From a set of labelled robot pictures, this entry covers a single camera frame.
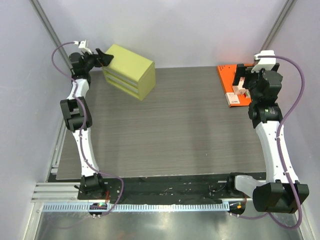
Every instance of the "orange board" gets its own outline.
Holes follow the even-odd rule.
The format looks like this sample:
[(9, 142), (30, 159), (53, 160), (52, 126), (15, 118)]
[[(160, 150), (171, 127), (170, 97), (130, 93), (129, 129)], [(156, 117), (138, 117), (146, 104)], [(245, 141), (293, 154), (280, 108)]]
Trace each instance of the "orange board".
[(216, 67), (223, 87), (225, 98), (229, 107), (249, 106), (249, 104), (251, 103), (251, 98), (246, 98), (244, 95), (234, 94), (232, 84), (234, 82), (236, 68), (236, 64), (219, 65)]

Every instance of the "metal floor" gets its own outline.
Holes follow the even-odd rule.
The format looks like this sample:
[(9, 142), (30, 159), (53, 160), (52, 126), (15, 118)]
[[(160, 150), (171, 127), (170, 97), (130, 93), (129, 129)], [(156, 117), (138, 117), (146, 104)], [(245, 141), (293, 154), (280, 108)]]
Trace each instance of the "metal floor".
[[(247, 107), (229, 108), (215, 67), (161, 68), (139, 101), (93, 72), (86, 101), (101, 171), (121, 177), (264, 172)], [(57, 179), (79, 179), (77, 146), (67, 131)]]
[[(246, 216), (258, 216), (251, 201)], [(42, 213), (36, 240), (303, 240), (300, 230), (285, 230), (269, 216), (246, 220), (227, 212), (111, 213), (101, 219), (85, 218), (85, 212)], [(288, 226), (294, 214), (278, 214)]]

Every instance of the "metal frame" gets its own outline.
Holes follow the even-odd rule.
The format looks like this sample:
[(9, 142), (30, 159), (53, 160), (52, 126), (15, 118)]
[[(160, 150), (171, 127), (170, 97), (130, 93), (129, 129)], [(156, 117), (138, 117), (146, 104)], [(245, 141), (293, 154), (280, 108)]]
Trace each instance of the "metal frame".
[(39, 182), (34, 188), (31, 202), (80, 202), (75, 185), (79, 186), (80, 182)]
[(297, 0), (287, 0), (285, 2), (279, 16), (275, 20), (275, 23), (273, 24), (268, 36), (266, 37), (260, 51), (268, 50), (270, 44), (275, 39), (277, 33), (279, 32), (280, 28), (282, 27), (283, 23), (285, 22), (285, 19), (289, 15), (289, 13), (290, 13), (291, 9), (293, 8), (293, 6), (295, 5), (296, 1)]
[[(54, 28), (52, 27), (45, 11), (43, 10), (43, 8), (41, 7), (41, 4), (39, 3), (38, 0), (29, 0), (31, 5), (33, 6), (35, 12), (37, 13), (37, 15), (39, 16), (41, 22), (43, 23), (45, 29), (47, 30), (48, 34), (50, 35), (52, 41), (54, 42), (54, 44), (56, 45), (56, 47), (61, 45), (61, 42), (58, 38), (58, 35), (56, 34)], [(66, 53), (66, 51), (61, 47), (59, 49), (59, 52), (61, 53), (61, 56), (63, 58), (63, 60), (65, 61), (66, 65), (71, 68), (71, 63), (69, 60), (69, 57)]]
[(24, 240), (34, 240), (39, 227), (41, 213), (44, 207), (43, 202), (32, 203), (33, 208), (29, 217), (27, 228), (24, 234)]
[(60, 159), (61, 159), (61, 153), (62, 153), (62, 149), (63, 149), (64, 142), (65, 142), (66, 132), (67, 132), (67, 128), (66, 128), (65, 122), (64, 122), (63, 118), (61, 118), (59, 133), (58, 133), (58, 137), (57, 137), (57, 140), (55, 143), (55, 148), (54, 148), (54, 151), (52, 154), (51, 165), (50, 165), (49, 171), (46, 176), (46, 181), (48, 181), (50, 174), (56, 175), (58, 172), (58, 167), (59, 167), (59, 163), (60, 163)]

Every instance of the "yellow box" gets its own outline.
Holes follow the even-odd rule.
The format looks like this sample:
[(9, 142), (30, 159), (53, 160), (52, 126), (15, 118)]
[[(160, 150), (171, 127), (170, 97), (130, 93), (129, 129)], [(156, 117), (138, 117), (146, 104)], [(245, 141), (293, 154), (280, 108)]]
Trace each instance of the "yellow box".
[(116, 44), (105, 53), (114, 55), (102, 68), (106, 81), (142, 101), (156, 85), (155, 63)]

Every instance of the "gray table surface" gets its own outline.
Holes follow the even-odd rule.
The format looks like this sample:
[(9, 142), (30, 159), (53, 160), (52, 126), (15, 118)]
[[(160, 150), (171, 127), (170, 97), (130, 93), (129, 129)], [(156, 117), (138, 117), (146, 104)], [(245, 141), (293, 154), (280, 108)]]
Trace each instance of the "gray table surface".
[[(86, 101), (101, 171), (121, 177), (264, 172), (247, 107), (229, 108), (215, 67), (161, 68), (143, 100), (91, 74)], [(79, 179), (77, 145), (67, 131), (57, 179)]]

